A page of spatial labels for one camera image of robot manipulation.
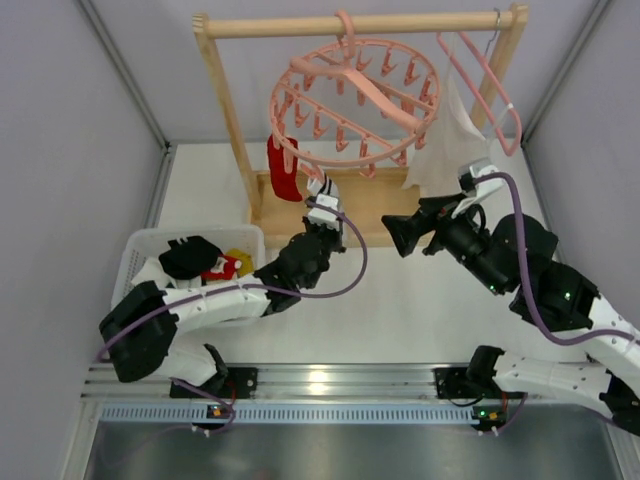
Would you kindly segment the red santa sock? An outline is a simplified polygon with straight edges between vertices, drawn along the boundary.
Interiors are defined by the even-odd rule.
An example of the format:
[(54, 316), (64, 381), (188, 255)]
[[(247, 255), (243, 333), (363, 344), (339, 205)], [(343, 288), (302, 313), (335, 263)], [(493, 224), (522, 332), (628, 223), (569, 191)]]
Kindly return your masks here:
[(270, 171), (270, 183), (277, 198), (293, 203), (303, 200), (297, 187), (297, 167), (298, 159), (291, 160), (291, 170), (285, 169), (285, 154), (289, 151), (276, 144), (274, 137), (270, 136), (267, 141), (267, 159)]
[(237, 277), (241, 267), (242, 261), (240, 259), (227, 255), (220, 255), (216, 264), (209, 270), (202, 272), (200, 274), (200, 278), (204, 282), (233, 280)]

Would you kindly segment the black sock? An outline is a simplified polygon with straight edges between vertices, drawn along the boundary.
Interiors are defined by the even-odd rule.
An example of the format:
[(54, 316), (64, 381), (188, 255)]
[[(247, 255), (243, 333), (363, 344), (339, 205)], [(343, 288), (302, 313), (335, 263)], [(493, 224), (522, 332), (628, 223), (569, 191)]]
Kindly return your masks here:
[(210, 270), (222, 255), (219, 247), (202, 236), (170, 240), (169, 250), (159, 256), (163, 271), (176, 280), (191, 280)]

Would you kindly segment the pink round clip hanger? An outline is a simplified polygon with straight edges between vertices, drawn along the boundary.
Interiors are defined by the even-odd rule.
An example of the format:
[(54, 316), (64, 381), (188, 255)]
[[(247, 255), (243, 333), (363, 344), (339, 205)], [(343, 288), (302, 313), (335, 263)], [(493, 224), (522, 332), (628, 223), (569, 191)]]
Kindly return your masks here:
[(420, 51), (395, 40), (357, 35), (353, 18), (336, 12), (335, 41), (290, 59), (269, 102), (285, 169), (320, 176), (330, 167), (404, 166), (420, 149), (440, 104), (440, 75)]

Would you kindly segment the white ankle sock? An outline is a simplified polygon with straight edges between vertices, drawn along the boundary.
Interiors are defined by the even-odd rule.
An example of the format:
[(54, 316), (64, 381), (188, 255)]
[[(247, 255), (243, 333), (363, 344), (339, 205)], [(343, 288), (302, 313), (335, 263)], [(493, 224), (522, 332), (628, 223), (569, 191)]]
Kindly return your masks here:
[(169, 276), (164, 270), (158, 258), (149, 257), (145, 260), (140, 271), (131, 280), (132, 286), (144, 282), (152, 282), (158, 289), (189, 289), (202, 286), (202, 279), (194, 277), (188, 280), (179, 280)]

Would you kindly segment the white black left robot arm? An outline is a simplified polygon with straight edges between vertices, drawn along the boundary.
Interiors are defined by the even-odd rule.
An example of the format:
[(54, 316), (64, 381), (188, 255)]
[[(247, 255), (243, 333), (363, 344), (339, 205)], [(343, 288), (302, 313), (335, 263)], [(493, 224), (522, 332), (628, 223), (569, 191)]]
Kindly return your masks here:
[(275, 260), (237, 280), (184, 289), (144, 281), (100, 322), (99, 332), (118, 380), (149, 376), (173, 381), (171, 397), (216, 395), (229, 377), (218, 349), (188, 333), (224, 322), (281, 313), (300, 301), (344, 252), (343, 222), (318, 210), (304, 216), (305, 230), (293, 236)]

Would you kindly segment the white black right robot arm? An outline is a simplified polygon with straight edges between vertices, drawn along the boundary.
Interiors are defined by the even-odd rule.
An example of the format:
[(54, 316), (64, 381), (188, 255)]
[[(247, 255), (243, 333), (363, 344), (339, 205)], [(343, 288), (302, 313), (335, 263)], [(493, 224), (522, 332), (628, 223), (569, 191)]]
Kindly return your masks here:
[(509, 214), (488, 228), (481, 206), (455, 210), (462, 200), (423, 198), (414, 214), (381, 222), (401, 256), (429, 237), (424, 255), (446, 252), (492, 294), (509, 296), (512, 318), (534, 342), (476, 347), (460, 380), (440, 391), (571, 403), (638, 434), (638, 330), (593, 282), (555, 260), (557, 238), (538, 220)]

